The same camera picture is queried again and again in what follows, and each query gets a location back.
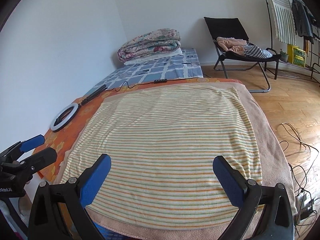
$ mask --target folding chair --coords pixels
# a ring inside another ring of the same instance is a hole
[[[249,90],[250,93],[266,93],[269,92],[271,89],[270,83],[268,81],[268,78],[263,71],[263,68],[260,64],[260,62],[265,63],[265,68],[267,66],[267,62],[275,61],[276,62],[276,69],[278,69],[279,65],[279,59],[281,57],[280,54],[277,54],[277,52],[271,48],[267,48],[267,50],[271,50],[275,52],[276,54],[273,55],[271,58],[254,58],[254,57],[245,57],[241,56],[233,51],[224,51],[217,43],[217,38],[218,37],[223,37],[223,38],[235,38],[235,39],[243,39],[246,40],[248,44],[253,45],[252,43],[249,43],[249,37],[247,33],[245,32],[243,26],[241,25],[240,21],[238,18],[233,18],[233,19],[222,19],[222,18],[208,18],[204,17],[204,20],[208,26],[209,32],[212,36],[213,42],[215,44],[217,54],[218,54],[218,60],[217,63],[214,65],[215,70],[220,70],[224,72],[224,75],[226,78],[228,78],[227,70],[223,64],[223,61],[225,59],[233,59],[233,60],[239,60],[239,61],[245,61],[245,62],[256,62],[253,66],[249,68],[231,68],[228,70],[250,70],[256,65],[259,65],[263,76],[268,84],[268,89],[260,89],[260,90]],[[216,69],[217,65],[221,63],[222,69]]]

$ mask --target striped towel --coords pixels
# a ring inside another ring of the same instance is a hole
[[[62,183],[102,153],[110,155],[111,170],[87,208],[148,228],[232,220],[237,208],[212,171],[217,155],[262,182],[254,132],[235,88],[185,84],[102,103],[70,153]]]
[[[295,45],[295,25],[289,0],[269,0],[269,5],[275,20],[276,38]]]
[[[256,45],[250,45],[250,46],[243,46],[244,48],[244,56],[246,57],[254,57],[254,58],[271,58],[273,55],[265,50],[265,49],[260,49]]]

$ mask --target pink cloth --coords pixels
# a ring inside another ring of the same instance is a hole
[[[241,56],[244,55],[244,47],[247,45],[247,41],[241,40],[241,39],[235,39],[235,38],[217,38],[218,45],[224,50],[224,51],[233,51]]]

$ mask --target hanging towel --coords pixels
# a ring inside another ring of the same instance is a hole
[[[294,19],[289,0],[269,0],[269,6],[275,21],[276,38],[295,45]]]

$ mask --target blue gripper pad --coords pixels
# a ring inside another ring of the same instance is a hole
[[[128,239],[127,236],[118,234],[116,232],[113,232],[109,229],[106,229],[100,225],[98,225],[97,223],[93,222],[94,225],[96,226],[96,228],[100,231],[100,233],[102,234],[102,236],[104,237],[104,239],[106,240],[124,240],[124,239]]]
[[[40,146],[40,145],[43,145],[44,144],[44,136],[39,134],[27,141],[24,141],[22,144],[21,144],[21,147],[20,147],[20,151],[21,152],[28,152],[28,151],[31,151],[32,149]]]
[[[245,178],[239,171],[232,169],[222,156],[214,158],[212,168],[231,204],[241,208],[244,202],[244,193],[246,191]]]
[[[80,203],[83,208],[92,203],[101,185],[109,174],[111,169],[110,156],[107,154],[102,154],[93,164],[91,169],[92,168],[94,171],[80,190]]]

